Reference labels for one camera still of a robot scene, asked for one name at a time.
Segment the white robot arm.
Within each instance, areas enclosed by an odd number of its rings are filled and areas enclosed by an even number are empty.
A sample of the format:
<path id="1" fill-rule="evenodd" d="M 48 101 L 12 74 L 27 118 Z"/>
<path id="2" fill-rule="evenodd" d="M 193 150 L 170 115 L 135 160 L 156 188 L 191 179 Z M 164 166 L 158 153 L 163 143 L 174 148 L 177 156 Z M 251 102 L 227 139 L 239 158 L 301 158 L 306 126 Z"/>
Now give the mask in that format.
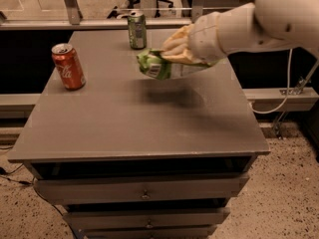
<path id="1" fill-rule="evenodd" d="M 319 0 L 255 0 L 203 15 L 171 35 L 160 54 L 174 63 L 197 64 L 298 47 L 319 55 Z"/>

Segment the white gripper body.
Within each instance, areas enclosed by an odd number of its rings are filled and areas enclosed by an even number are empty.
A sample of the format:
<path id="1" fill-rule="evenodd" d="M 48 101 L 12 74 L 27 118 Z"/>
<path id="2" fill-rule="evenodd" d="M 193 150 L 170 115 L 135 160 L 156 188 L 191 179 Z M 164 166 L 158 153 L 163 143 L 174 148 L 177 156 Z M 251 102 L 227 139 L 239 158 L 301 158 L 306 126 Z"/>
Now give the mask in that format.
<path id="1" fill-rule="evenodd" d="M 219 16 L 218 12 L 200 16 L 188 34 L 188 46 L 191 53 L 206 63 L 226 57 L 218 39 Z"/>

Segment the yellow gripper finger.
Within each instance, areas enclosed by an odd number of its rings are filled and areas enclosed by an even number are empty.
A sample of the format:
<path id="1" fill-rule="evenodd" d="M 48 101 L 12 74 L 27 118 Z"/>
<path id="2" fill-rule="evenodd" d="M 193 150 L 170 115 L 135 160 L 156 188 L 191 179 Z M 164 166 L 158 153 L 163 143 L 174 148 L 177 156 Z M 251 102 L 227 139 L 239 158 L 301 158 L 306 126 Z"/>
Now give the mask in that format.
<path id="1" fill-rule="evenodd" d="M 183 50 L 180 54 L 171 54 L 170 52 L 162 51 L 160 55 L 165 59 L 172 63 L 180 63 L 180 64 L 201 64 L 202 60 L 197 58 L 190 50 Z"/>
<path id="2" fill-rule="evenodd" d="M 164 53 L 182 53 L 188 47 L 188 35 L 192 28 L 192 24 L 179 28 L 163 42 L 161 50 Z"/>

